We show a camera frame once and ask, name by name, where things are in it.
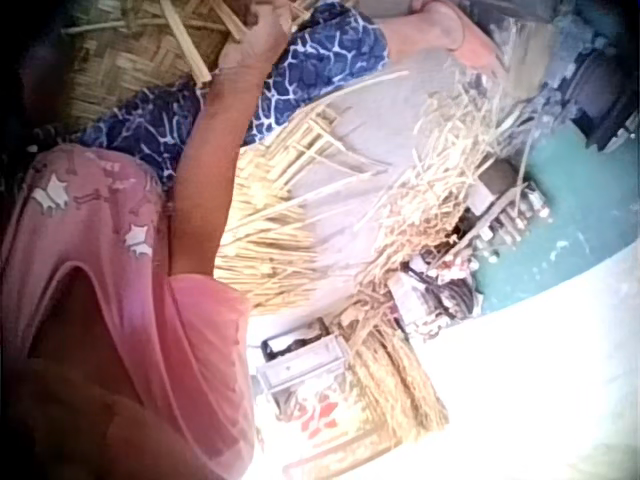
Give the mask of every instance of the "woven bamboo mat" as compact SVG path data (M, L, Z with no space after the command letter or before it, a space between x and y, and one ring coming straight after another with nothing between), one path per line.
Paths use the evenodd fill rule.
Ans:
M215 69L229 34L209 0L173 4L205 64ZM76 40L77 54L65 119L72 126L94 120L143 87L190 74L157 0L80 0L73 17L66 33Z

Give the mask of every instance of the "teal wall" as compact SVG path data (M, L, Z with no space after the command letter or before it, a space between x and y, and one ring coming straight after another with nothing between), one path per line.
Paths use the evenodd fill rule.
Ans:
M553 222L537 221L515 250L476 273L489 313L579 275L638 238L638 141L610 154L586 150L569 124L541 140L527 171L549 199Z

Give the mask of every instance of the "concrete floor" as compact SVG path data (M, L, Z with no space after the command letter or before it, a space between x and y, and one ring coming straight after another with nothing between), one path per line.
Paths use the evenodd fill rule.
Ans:
M344 478L629 480L640 475L640 243L418 351L443 433Z

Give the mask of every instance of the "woman's arm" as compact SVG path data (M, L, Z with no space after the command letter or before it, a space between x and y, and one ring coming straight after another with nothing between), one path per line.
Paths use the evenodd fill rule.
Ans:
M177 172L170 273L211 275L227 223L238 152L273 63L287 45L287 0L256 8L258 24L225 48Z

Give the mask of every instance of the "blue patterned cloth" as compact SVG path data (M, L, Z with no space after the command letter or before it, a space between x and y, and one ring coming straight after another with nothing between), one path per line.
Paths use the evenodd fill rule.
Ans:
M261 141L286 125L299 108L376 72L388 58L384 35L369 18L336 1L321 3L291 36L265 81L244 144ZM169 188L206 93L191 79L145 88L85 130L59 141L136 157Z

